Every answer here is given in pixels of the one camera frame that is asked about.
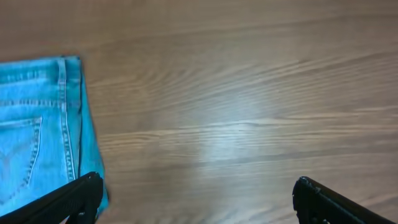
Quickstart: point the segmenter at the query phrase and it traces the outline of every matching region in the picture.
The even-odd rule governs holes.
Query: jeans waistband
[[[0,63],[0,106],[80,105],[81,76],[76,56]]]

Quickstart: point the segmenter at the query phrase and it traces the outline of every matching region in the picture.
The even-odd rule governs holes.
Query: pocket stitching
[[[7,201],[14,198],[17,193],[19,193],[24,187],[29,185],[30,178],[32,177],[33,168],[35,166],[37,156],[39,155],[40,130],[42,127],[42,120],[43,120],[42,117],[34,118],[31,120],[33,129],[34,129],[34,148],[30,154],[30,161],[29,161],[29,168],[27,170],[27,176],[22,179],[22,183],[17,187],[17,189],[15,189],[15,191],[12,194],[10,194],[10,196],[8,196],[7,199],[5,199],[4,201],[0,200],[0,205],[5,204]]]

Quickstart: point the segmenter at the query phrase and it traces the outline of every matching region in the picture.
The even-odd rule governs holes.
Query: folded jeans
[[[0,216],[88,172],[104,179],[78,57],[0,63],[0,108]]]

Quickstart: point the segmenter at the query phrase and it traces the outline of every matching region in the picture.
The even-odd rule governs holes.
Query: wooden surface
[[[398,1],[0,0],[0,60],[81,55],[98,223],[298,223],[301,175],[398,222]]]

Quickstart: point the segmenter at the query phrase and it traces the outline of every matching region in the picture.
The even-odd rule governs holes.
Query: back pocket
[[[0,122],[0,205],[29,185],[42,118]]]

